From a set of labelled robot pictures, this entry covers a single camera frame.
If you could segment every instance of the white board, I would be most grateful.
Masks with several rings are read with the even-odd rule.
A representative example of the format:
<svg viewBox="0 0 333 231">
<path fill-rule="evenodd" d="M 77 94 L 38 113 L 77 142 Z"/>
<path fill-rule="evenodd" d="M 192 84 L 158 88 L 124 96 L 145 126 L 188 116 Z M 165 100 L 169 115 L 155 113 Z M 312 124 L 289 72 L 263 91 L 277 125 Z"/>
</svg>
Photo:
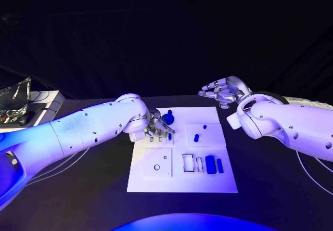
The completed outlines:
<svg viewBox="0 0 333 231">
<path fill-rule="evenodd" d="M 127 192 L 237 193 L 223 127 L 215 107 L 158 108 L 162 115 L 172 110 L 176 134 L 169 141 L 153 136 L 135 144 Z M 194 154 L 195 172 L 185 172 L 184 154 Z M 215 156 L 217 174 L 208 174 L 205 157 Z M 204 172 L 198 172 L 202 158 Z M 224 173 L 217 159 L 223 160 Z"/>
</svg>

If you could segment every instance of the small blue piece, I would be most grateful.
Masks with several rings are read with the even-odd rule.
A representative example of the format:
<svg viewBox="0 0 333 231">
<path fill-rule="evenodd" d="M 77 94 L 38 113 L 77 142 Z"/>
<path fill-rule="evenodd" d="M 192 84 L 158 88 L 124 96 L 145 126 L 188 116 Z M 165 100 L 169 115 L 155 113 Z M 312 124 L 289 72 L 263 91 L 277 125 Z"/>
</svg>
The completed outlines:
<svg viewBox="0 0 333 231">
<path fill-rule="evenodd" d="M 215 159 L 212 155 L 208 155 L 205 157 L 207 160 L 207 172 L 208 174 L 215 174 L 217 173 L 217 167 L 215 167 Z"/>
<path fill-rule="evenodd" d="M 165 115 L 162 116 L 162 120 L 165 121 L 165 123 L 166 123 L 168 125 L 171 125 L 171 124 L 174 123 L 175 117 L 174 117 L 174 115 L 172 115 L 172 110 L 169 110 L 169 111 L 168 111 L 168 114 L 165 114 Z"/>
<path fill-rule="evenodd" d="M 199 141 L 199 135 L 197 134 L 197 136 L 195 136 L 195 142 L 198 142 Z"/>
<path fill-rule="evenodd" d="M 221 159 L 218 159 L 218 169 L 220 169 L 220 173 L 224 173 L 224 167 L 223 167 Z"/>
</svg>

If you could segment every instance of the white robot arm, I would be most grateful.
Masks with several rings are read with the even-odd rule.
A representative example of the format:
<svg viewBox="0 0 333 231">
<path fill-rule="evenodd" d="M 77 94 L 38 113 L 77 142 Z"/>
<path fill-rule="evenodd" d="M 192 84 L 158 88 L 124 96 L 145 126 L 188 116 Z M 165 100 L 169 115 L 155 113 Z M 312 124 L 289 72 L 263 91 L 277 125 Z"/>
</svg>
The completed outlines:
<svg viewBox="0 0 333 231">
<path fill-rule="evenodd" d="M 0 211 L 50 164 L 110 140 L 122 131 L 130 134 L 132 141 L 155 132 L 175 133 L 159 111 L 149 111 L 136 94 L 84 108 L 50 123 L 0 133 Z M 16 169 L 8 155 L 16 160 Z"/>
<path fill-rule="evenodd" d="M 333 161 L 333 110 L 289 104 L 272 93 L 254 93 L 235 76 L 204 86 L 199 95 L 215 98 L 224 109 L 233 102 L 240 104 L 227 118 L 233 129 L 243 127 L 254 139 L 272 136 L 289 148 Z"/>
</svg>

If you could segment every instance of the robotic hand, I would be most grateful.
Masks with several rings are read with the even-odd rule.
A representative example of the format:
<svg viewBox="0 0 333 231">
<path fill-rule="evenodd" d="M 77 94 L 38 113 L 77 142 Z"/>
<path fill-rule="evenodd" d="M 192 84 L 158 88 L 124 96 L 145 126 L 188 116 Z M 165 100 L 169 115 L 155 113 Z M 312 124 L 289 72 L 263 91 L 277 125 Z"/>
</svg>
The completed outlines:
<svg viewBox="0 0 333 231">
<path fill-rule="evenodd" d="M 158 109 L 149 110 L 136 94 L 50 123 L 0 133 L 0 211 L 50 164 L 110 140 L 122 131 L 130 134 L 132 141 L 158 132 L 175 134 Z"/>
<path fill-rule="evenodd" d="M 243 127 L 254 139 L 272 136 L 289 148 L 333 161 L 333 110 L 289 104 L 285 97 L 269 92 L 256 93 L 235 76 L 204 86 L 199 95 L 220 101 L 224 109 L 233 102 L 240 104 L 227 118 L 233 129 Z"/>
</svg>

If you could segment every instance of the blue object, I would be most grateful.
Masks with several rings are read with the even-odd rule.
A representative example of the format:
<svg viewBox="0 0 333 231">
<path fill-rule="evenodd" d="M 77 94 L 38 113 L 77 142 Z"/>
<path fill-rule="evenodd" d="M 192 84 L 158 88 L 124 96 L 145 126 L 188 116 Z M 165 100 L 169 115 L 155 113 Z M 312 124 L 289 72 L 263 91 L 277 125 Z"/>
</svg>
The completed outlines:
<svg viewBox="0 0 333 231">
<path fill-rule="evenodd" d="M 221 159 L 218 159 L 218 169 L 220 169 L 220 173 L 224 173 L 224 167 L 223 167 Z"/>
<path fill-rule="evenodd" d="M 195 142 L 198 142 L 199 141 L 199 135 L 197 134 L 197 136 L 195 136 Z"/>
<path fill-rule="evenodd" d="M 169 110 L 169 111 L 168 111 L 168 114 L 165 114 L 165 115 L 162 116 L 162 120 L 165 121 L 165 123 L 166 123 L 168 125 L 171 125 L 171 124 L 174 123 L 175 117 L 174 117 L 174 115 L 172 115 L 172 110 Z"/>
<path fill-rule="evenodd" d="M 207 172 L 208 174 L 215 174 L 217 173 L 217 167 L 215 167 L 215 159 L 212 155 L 207 156 Z"/>
<path fill-rule="evenodd" d="M 274 231 L 274 229 L 251 223 L 246 220 L 225 216 L 195 213 L 175 213 L 158 215 L 122 226 L 116 231 L 218 231 L 218 230 L 253 230 Z"/>
</svg>

